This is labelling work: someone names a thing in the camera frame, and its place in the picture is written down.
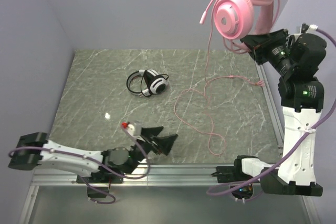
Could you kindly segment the white and black headphones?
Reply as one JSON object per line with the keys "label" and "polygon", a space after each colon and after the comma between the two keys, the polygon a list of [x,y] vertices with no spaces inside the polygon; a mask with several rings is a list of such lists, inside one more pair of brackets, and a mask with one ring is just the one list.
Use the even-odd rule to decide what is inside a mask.
{"label": "white and black headphones", "polygon": [[[141,77],[140,91],[133,91],[131,89],[131,82]],[[126,81],[127,89],[130,93],[136,96],[150,97],[158,95],[165,91],[168,86],[168,74],[159,74],[153,69],[138,70],[130,74]]]}

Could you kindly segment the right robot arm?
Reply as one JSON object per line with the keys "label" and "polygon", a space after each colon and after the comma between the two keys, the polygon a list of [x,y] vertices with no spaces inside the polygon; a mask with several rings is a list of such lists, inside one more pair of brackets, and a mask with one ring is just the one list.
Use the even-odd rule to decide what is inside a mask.
{"label": "right robot arm", "polygon": [[321,117],[324,87],[315,77],[326,56],[326,41],[314,34],[289,35],[281,29],[240,40],[258,64],[270,63],[279,73],[285,132],[282,163],[275,169],[258,158],[239,156],[240,173],[257,176],[266,194],[320,197],[314,173],[315,125]]}

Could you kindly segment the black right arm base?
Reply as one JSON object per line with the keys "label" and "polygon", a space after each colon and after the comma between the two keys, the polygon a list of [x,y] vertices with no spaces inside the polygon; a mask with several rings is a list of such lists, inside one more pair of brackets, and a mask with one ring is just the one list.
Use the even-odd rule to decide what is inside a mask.
{"label": "black right arm base", "polygon": [[[211,176],[215,177],[219,184],[229,183],[230,188],[233,188],[236,185],[252,178],[250,175],[237,172],[234,166],[216,166],[216,171],[211,173]],[[232,198],[235,201],[245,203],[247,201],[257,199],[258,197],[263,195],[264,192],[262,190],[258,193],[254,191],[253,184],[254,183],[251,183],[247,186],[244,186],[232,192],[231,193]]]}

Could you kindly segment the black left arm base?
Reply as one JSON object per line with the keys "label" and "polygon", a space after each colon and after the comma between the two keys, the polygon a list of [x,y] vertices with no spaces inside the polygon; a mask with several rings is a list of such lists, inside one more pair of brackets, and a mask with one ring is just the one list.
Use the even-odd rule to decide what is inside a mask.
{"label": "black left arm base", "polygon": [[100,199],[107,199],[110,193],[111,185],[112,184],[122,184],[123,178],[121,177],[104,177],[104,176],[91,176],[87,178],[82,178],[77,175],[76,178],[77,184],[89,184],[87,186],[87,196],[91,200],[99,201]]}

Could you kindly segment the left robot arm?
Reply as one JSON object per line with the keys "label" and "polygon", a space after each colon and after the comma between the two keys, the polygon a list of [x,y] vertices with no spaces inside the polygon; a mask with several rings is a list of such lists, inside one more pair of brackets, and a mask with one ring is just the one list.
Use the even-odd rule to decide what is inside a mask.
{"label": "left robot arm", "polygon": [[138,165],[147,159],[149,152],[168,155],[178,138],[177,134],[160,136],[163,126],[142,127],[136,122],[125,122],[121,128],[134,141],[130,149],[116,147],[88,151],[48,140],[43,132],[23,135],[9,153],[8,167],[16,170],[45,167],[83,178],[94,177],[98,181],[114,176],[129,179]]}

